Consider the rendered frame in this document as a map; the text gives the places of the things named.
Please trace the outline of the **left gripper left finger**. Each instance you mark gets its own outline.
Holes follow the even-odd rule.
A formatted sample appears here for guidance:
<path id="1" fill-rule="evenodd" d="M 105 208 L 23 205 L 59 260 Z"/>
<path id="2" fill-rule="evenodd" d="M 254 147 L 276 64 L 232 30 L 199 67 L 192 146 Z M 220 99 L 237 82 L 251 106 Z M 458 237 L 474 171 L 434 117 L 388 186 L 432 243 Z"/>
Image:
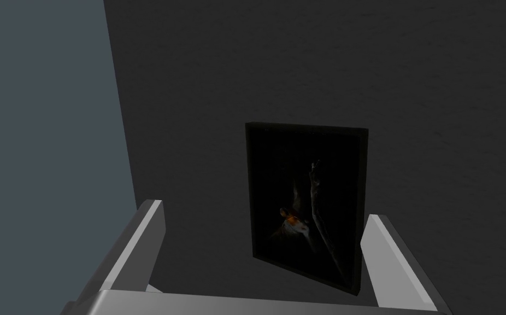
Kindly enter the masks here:
<path id="1" fill-rule="evenodd" d="M 157 260 L 166 221 L 161 200 L 145 200 L 100 263 L 77 301 L 102 290 L 144 291 Z"/>

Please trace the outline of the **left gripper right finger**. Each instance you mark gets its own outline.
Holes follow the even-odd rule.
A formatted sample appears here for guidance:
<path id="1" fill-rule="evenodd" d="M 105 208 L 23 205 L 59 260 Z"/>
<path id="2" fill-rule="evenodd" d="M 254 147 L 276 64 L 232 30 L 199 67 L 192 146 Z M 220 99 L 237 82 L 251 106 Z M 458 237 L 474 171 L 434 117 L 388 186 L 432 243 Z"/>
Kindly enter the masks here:
<path id="1" fill-rule="evenodd" d="M 452 313 L 387 216 L 368 216 L 360 245 L 380 308 Z"/>

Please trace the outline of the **dark framed wall picture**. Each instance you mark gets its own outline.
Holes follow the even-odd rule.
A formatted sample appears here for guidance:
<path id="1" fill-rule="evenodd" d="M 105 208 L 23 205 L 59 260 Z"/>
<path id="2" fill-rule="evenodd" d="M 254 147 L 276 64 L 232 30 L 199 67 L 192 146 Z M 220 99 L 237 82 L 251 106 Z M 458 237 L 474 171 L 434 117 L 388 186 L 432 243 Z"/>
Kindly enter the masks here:
<path id="1" fill-rule="evenodd" d="M 359 294 L 369 131 L 247 122 L 245 139 L 254 258 Z"/>

